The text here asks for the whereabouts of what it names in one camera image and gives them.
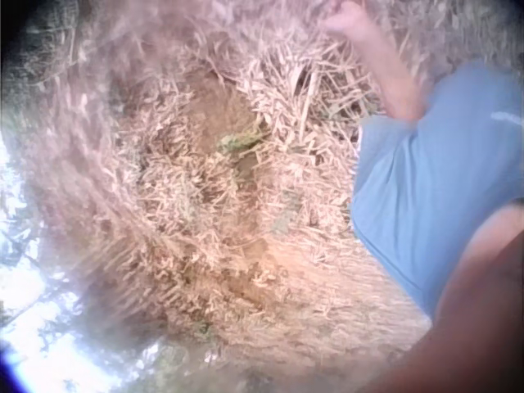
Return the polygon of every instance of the straw nest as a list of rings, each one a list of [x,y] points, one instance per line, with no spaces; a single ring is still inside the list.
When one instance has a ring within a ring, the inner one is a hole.
[[[22,167],[72,277],[110,288],[101,324],[140,315],[287,371],[426,331],[351,232],[358,124],[381,107],[350,45],[317,31],[324,3],[80,2],[53,61],[25,60],[41,72]],[[372,9],[431,76],[391,17],[413,3]],[[454,23],[454,2],[429,3]]]

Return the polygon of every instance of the soil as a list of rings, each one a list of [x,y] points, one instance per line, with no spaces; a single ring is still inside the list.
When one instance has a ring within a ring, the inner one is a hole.
[[[200,135],[200,152],[213,153],[223,137],[242,133],[255,122],[255,114],[233,84],[221,83],[216,74],[205,71],[187,80],[194,92],[187,110],[192,129]]]

